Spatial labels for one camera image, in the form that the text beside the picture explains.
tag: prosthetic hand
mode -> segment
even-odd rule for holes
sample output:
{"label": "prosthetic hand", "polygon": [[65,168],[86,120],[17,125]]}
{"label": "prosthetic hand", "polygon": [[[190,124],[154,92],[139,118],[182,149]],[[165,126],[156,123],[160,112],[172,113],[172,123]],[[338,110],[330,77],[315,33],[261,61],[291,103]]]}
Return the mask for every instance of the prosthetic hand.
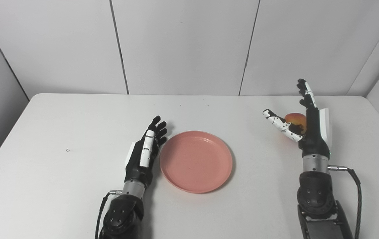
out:
{"label": "prosthetic hand", "polygon": [[[142,138],[132,144],[123,190],[110,191],[103,199],[95,232],[95,239],[138,239],[144,215],[142,197],[152,182],[152,166],[159,147],[166,142],[166,122],[154,118]],[[100,216],[109,195],[118,195],[111,201],[103,227],[98,236]]]}
{"label": "prosthetic hand", "polygon": [[355,239],[359,235],[361,190],[360,181],[354,170],[329,165],[332,136],[328,108],[319,110],[314,94],[308,83],[300,79],[297,87],[303,99],[300,104],[306,107],[306,132],[287,122],[271,110],[263,115],[283,134],[298,142],[302,150],[303,173],[300,174],[300,187],[297,191],[298,214],[305,239],[353,239],[349,224],[340,203],[332,194],[332,178],[329,170],[348,171],[358,186],[358,217]]}

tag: peach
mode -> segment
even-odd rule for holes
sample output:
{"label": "peach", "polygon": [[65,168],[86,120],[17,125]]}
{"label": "peach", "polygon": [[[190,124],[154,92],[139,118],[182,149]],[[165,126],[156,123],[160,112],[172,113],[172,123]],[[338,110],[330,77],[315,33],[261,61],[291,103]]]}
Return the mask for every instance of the peach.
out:
{"label": "peach", "polygon": [[284,117],[287,122],[295,124],[303,129],[302,133],[306,133],[306,116],[301,113],[289,113]]}

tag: white table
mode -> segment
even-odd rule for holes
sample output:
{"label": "white table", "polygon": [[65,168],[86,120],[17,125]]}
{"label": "white table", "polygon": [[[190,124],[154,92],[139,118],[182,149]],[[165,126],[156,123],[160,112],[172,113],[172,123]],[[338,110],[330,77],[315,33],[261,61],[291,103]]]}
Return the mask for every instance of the white table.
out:
{"label": "white table", "polygon": [[[94,237],[102,197],[121,189],[124,160],[151,119],[168,136],[220,137],[234,171],[219,190],[190,194],[159,172],[144,196],[145,239],[301,239],[296,192],[301,151],[262,115],[302,112],[300,97],[39,94],[0,148],[0,239]],[[358,173],[361,238],[379,238],[379,114],[361,97],[317,97],[333,122],[332,164]],[[332,172],[335,198],[355,228],[356,187]]]}

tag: cable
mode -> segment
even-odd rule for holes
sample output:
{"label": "cable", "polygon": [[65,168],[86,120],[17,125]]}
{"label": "cable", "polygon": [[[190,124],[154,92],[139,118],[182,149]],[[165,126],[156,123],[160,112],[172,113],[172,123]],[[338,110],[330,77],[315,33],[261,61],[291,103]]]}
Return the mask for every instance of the cable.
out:
{"label": "cable", "polygon": [[105,195],[105,197],[102,199],[102,203],[101,203],[101,206],[99,208],[99,214],[98,214],[98,220],[96,221],[96,229],[95,229],[95,239],[98,239],[98,232],[99,232],[99,223],[101,221],[101,215],[102,215],[102,212],[104,211],[104,207],[105,207],[105,204],[108,200],[108,197],[111,195],[111,194],[114,194],[113,192],[108,192],[107,195]]}
{"label": "cable", "polygon": [[356,229],[355,229],[355,238],[359,238],[359,230],[361,229],[361,211],[362,211],[362,191],[361,191],[361,181],[355,173],[355,170],[347,168],[347,172],[352,176],[353,180],[358,187],[358,212],[356,214]]}

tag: panel seam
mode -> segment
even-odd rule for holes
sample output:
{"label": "panel seam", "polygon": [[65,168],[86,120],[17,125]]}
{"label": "panel seam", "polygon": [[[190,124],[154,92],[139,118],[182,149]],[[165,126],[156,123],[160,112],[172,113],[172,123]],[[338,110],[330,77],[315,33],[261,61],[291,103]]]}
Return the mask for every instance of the panel seam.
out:
{"label": "panel seam", "polygon": [[126,72],[124,71],[123,54],[121,53],[120,40],[118,39],[118,30],[117,30],[117,23],[115,21],[114,8],[112,6],[112,0],[109,0],[109,2],[110,2],[110,8],[111,8],[112,21],[114,24],[115,37],[117,39],[118,53],[120,54],[121,69],[123,70],[124,84],[126,85],[126,92],[127,92],[127,94],[129,94],[129,87],[127,85]]}
{"label": "panel seam", "polygon": [[239,85],[238,95],[241,95],[242,82],[244,81],[245,69],[247,68],[248,56],[250,55],[250,47],[251,47],[251,42],[253,40],[254,28],[256,26],[257,14],[259,13],[259,6],[260,6],[260,0],[259,0],[259,3],[257,3],[256,16],[254,17],[253,29],[251,30],[250,43],[248,44],[247,57],[245,59],[244,71],[242,72],[241,84]]}
{"label": "panel seam", "polygon": [[12,70],[11,65],[9,64],[8,60],[5,57],[5,54],[3,53],[1,47],[0,47],[0,53],[2,54],[3,59],[5,60],[9,70],[11,71],[12,75],[14,76],[16,82],[18,83],[19,87],[21,88],[21,91],[24,93],[24,96],[27,98],[28,101],[30,101],[29,97],[27,96],[27,93],[24,91],[23,86],[21,85],[21,82],[18,80],[18,77],[15,75],[14,70]]}

